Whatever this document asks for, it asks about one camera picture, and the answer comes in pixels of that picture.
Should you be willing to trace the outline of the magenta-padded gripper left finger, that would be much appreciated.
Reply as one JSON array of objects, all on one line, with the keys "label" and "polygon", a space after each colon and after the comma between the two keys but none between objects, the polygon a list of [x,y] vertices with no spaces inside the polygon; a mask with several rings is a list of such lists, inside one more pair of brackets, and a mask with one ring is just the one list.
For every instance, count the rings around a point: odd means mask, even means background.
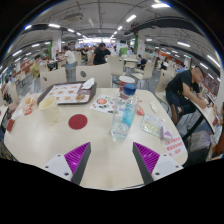
[{"label": "magenta-padded gripper left finger", "polygon": [[43,166],[43,169],[79,185],[90,153],[91,143],[87,142],[66,154],[56,154]]}]

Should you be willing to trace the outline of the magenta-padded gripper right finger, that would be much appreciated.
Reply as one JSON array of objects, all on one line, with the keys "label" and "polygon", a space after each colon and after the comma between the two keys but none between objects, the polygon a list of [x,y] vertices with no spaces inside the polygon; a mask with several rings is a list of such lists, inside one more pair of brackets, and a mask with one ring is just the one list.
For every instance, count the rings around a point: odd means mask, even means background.
[{"label": "magenta-padded gripper right finger", "polygon": [[136,142],[133,143],[133,154],[145,185],[182,169],[167,153],[158,154]]}]

